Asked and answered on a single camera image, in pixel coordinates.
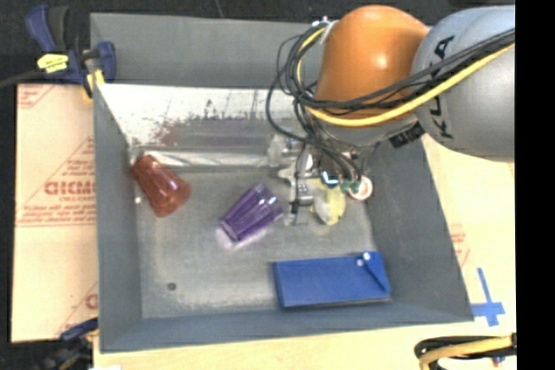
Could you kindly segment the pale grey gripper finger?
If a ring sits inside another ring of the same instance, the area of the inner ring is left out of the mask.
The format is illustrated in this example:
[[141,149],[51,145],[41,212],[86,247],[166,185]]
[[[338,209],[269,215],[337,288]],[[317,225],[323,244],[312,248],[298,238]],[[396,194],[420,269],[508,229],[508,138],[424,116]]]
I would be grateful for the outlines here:
[[291,191],[288,224],[299,226],[310,221],[313,194],[305,180],[297,180]]

